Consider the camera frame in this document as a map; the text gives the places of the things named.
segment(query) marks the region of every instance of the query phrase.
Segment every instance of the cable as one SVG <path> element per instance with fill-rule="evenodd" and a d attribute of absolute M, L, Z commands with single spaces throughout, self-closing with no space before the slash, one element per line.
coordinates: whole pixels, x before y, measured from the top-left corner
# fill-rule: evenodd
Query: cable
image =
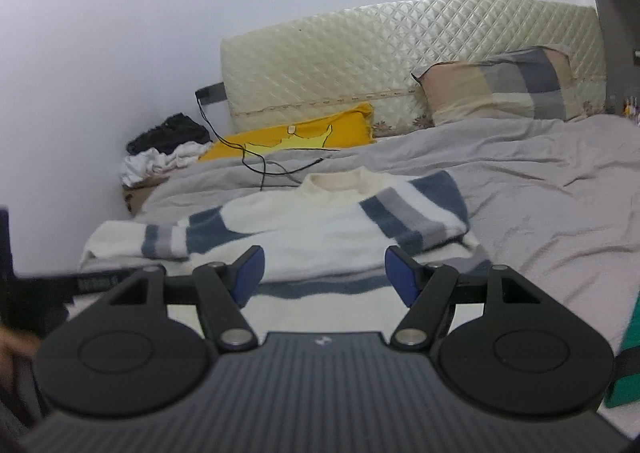
<path fill-rule="evenodd" d="M 238 144 L 235 142 L 229 142 L 228 140 L 224 139 L 222 136 L 220 136 L 218 134 L 218 132 L 216 131 L 216 129 L 213 127 L 213 125 L 209 122 L 209 119 L 207 118 L 207 115 L 205 115 L 204 110 L 202 109 L 202 105 L 200 104 L 200 101 L 198 100 L 198 98 L 196 97 L 196 102 L 198 103 L 198 109 L 200 110 L 200 115 L 202 116 L 202 118 L 204 119 L 204 121 L 209 125 L 209 128 L 211 129 L 211 131 L 213 132 L 213 135 L 216 136 L 216 138 L 225 146 L 228 146 L 229 148 L 232 149 L 239 149 L 240 151 L 242 151 L 242 165 L 247 168 L 250 169 L 251 171 L 253 171 L 254 173 L 257 173 L 259 175 L 262 176 L 262 179 L 260 180 L 260 191 L 262 191 L 262 189 L 264 188 L 264 181 L 267 178 L 267 176 L 270 177 L 282 177 L 282 176 L 286 176 L 287 178 L 289 178 L 290 180 L 292 180 L 293 182 L 297 182 L 298 184 L 300 184 L 300 182 L 298 180 L 296 180 L 295 178 L 293 178 L 291 175 L 293 173 L 298 173 L 299 171 L 304 171 L 305 169 L 309 169 L 311 166 L 315 166 L 316 164 L 322 162 L 324 160 L 324 158 L 318 158 L 316 160 L 314 160 L 311 164 L 307 164 L 306 166 L 302 166 L 300 168 L 294 169 L 293 171 L 287 171 L 287 169 L 281 165 L 278 164 L 277 162 L 271 162 L 275 164 L 276 166 L 278 166 L 279 168 L 283 169 L 284 172 L 278 172 L 278 173 L 272 173 L 272 172 L 268 172 L 267 171 L 267 160 L 260 155 L 259 153 L 255 153 L 251 150 L 246 149 L 246 147 L 242 144 Z M 256 157 L 259 157 L 262 160 L 262 171 L 252 168 L 251 166 L 249 166 L 246 162 L 245 162 L 245 158 L 246 158 L 246 154 L 249 153 L 251 155 L 255 155 Z"/>

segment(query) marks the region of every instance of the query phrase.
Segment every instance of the white logo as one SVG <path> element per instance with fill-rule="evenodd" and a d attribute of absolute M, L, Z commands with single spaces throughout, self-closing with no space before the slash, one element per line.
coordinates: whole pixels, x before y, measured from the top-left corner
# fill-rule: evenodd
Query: white logo
<path fill-rule="evenodd" d="M 316 339 L 316 345 L 325 347 L 327 345 L 330 345 L 333 341 L 334 340 L 332 340 L 332 338 L 330 338 L 329 336 L 322 336 L 321 338 Z"/>

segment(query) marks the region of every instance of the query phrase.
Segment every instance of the human hand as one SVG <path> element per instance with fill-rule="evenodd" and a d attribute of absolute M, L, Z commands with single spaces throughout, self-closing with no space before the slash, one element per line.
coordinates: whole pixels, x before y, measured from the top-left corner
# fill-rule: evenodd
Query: human hand
<path fill-rule="evenodd" d="M 40 339 L 29 332 L 9 330 L 0 325 L 0 386 L 11 392 L 14 385 L 14 356 L 33 359 Z"/>

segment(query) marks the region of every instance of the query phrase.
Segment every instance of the gray blanket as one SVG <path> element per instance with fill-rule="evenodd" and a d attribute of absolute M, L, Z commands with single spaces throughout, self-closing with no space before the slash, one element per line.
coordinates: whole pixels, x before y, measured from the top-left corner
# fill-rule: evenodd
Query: gray blanket
<path fill-rule="evenodd" d="M 291 170 L 319 156 L 321 163 L 295 176 L 358 166 L 423 176 L 446 168 L 494 263 L 524 274 L 618 349 L 640 289 L 640 129 L 630 122 L 608 115 L 575 123 L 465 120 L 372 146 L 288 150 L 270 159 Z M 197 164 L 160 186 L 137 220 L 175 223 L 255 192 L 259 183 L 238 160 Z M 268 177 L 266 185 L 297 184 Z M 630 410 L 606 413 L 636 433 L 640 423 Z"/>

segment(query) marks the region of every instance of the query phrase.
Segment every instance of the cream headboard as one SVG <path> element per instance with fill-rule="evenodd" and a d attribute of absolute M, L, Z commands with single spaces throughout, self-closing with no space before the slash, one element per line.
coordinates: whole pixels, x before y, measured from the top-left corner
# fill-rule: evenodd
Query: cream headboard
<path fill-rule="evenodd" d="M 298 19 L 225 39 L 222 76 L 238 131 L 328 115 L 368 100 L 376 135 L 429 126 L 418 64 L 478 60 L 560 43 L 578 99 L 601 110 L 605 62 L 596 11 L 535 0 L 397 1 Z"/>

